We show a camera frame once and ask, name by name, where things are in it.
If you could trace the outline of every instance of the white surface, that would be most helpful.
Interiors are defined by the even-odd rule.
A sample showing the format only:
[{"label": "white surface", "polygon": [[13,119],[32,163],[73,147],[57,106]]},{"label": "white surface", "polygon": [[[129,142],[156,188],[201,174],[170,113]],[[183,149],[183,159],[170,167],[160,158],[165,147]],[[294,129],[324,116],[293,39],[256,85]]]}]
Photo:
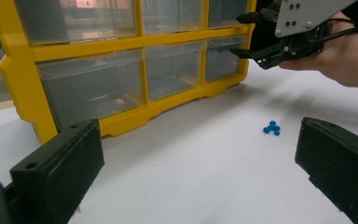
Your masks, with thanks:
[{"label": "white surface", "polygon": [[[70,223],[349,224],[295,164],[303,117],[358,134],[358,89],[317,72],[264,71],[103,140],[106,165]],[[274,119],[282,134],[262,134]],[[0,111],[0,181],[37,148],[32,126]]]}]

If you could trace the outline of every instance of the clear plastic drawer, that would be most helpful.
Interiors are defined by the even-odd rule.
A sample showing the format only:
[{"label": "clear plastic drawer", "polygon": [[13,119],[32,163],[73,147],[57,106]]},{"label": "clear plastic drawer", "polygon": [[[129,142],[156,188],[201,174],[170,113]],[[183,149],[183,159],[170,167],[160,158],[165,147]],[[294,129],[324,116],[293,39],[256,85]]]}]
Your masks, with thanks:
[{"label": "clear plastic drawer", "polygon": [[213,81],[238,72],[238,57],[230,49],[239,49],[246,36],[214,38],[207,41],[205,81]]},{"label": "clear plastic drawer", "polygon": [[203,0],[143,0],[144,33],[169,34],[202,28]]},{"label": "clear plastic drawer", "polygon": [[152,101],[196,87],[203,42],[146,48],[148,96]]},{"label": "clear plastic drawer", "polygon": [[224,28],[241,25],[236,18],[246,12],[246,0],[210,0],[208,28]]},{"label": "clear plastic drawer", "polygon": [[133,1],[15,0],[36,45],[136,35]]},{"label": "clear plastic drawer", "polygon": [[58,129],[140,105],[140,50],[37,65]]}]

